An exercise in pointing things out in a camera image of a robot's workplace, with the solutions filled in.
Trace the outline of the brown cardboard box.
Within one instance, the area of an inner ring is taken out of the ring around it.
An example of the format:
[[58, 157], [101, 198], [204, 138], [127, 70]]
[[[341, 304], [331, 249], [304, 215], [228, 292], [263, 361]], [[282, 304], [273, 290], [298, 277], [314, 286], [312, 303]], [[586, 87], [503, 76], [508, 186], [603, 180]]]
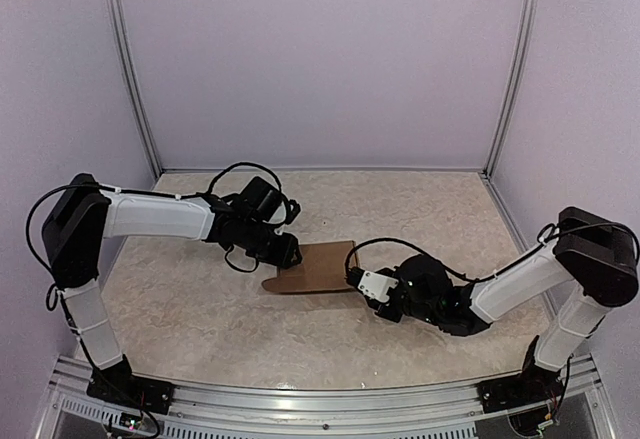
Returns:
[[303, 244], [302, 262], [279, 269], [275, 277], [262, 282], [262, 288], [279, 295], [349, 292], [352, 287], [346, 282], [344, 263], [354, 247], [354, 241]]

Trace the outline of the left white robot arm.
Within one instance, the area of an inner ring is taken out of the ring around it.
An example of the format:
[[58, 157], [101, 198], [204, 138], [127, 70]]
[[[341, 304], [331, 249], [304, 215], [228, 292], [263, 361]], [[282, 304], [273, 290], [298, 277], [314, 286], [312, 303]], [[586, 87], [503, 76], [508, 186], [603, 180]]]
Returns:
[[45, 253], [37, 261], [54, 290], [102, 389], [121, 404], [140, 393], [106, 312], [98, 284], [104, 240], [113, 237], [176, 237], [241, 249], [256, 265], [290, 269], [302, 261], [298, 239], [284, 232], [300, 212], [280, 184], [252, 178], [239, 193], [211, 190], [188, 195], [122, 189], [79, 174], [53, 191], [58, 201], [42, 229]]

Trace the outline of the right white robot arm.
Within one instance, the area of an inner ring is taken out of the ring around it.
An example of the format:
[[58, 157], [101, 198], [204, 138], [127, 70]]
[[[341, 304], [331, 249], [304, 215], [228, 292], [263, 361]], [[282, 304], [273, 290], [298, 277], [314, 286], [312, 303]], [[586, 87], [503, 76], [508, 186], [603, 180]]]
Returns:
[[408, 316], [466, 337], [545, 291], [573, 283], [554, 321], [530, 345], [525, 370], [511, 382], [512, 395], [531, 403], [604, 317], [636, 297], [638, 265], [639, 239], [629, 227], [567, 207], [533, 248], [488, 277], [456, 286], [452, 269], [420, 251], [393, 269], [360, 273], [356, 289], [384, 319]]

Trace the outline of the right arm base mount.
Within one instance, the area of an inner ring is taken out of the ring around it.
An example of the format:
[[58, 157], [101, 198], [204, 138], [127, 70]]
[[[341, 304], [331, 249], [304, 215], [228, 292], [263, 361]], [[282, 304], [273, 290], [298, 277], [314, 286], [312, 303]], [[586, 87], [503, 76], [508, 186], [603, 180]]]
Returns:
[[557, 377], [523, 379], [519, 374], [481, 381], [477, 392], [485, 414], [558, 399], [564, 390]]

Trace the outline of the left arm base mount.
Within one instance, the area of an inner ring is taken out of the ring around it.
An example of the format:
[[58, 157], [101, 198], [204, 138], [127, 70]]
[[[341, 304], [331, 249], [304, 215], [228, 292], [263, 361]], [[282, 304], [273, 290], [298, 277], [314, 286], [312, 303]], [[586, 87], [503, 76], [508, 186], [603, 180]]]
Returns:
[[107, 403], [167, 415], [174, 390], [171, 382], [133, 374], [107, 375], [97, 370], [92, 374], [87, 395]]

